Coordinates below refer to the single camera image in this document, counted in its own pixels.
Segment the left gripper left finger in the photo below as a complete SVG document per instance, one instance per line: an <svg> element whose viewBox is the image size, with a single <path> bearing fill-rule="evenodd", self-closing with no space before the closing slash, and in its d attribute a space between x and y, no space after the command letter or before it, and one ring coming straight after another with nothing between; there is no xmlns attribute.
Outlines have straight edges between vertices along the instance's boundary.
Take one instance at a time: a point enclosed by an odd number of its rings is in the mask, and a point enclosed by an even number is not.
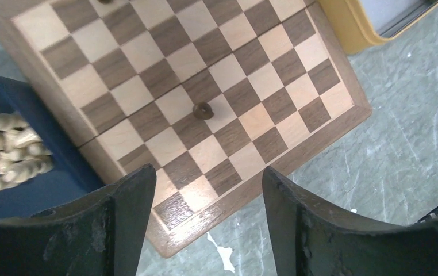
<svg viewBox="0 0 438 276"><path fill-rule="evenodd" d="M135 275L156 182L146 164L75 201L0 219L0 275Z"/></svg>

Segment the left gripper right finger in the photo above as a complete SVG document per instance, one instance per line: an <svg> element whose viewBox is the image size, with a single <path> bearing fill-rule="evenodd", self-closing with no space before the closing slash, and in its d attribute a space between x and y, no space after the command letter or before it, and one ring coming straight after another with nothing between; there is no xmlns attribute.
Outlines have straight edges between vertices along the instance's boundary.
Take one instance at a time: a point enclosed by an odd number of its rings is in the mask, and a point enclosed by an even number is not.
<svg viewBox="0 0 438 276"><path fill-rule="evenodd" d="M364 217L272 167L262 187L278 275L438 275L438 217L408 226Z"/></svg>

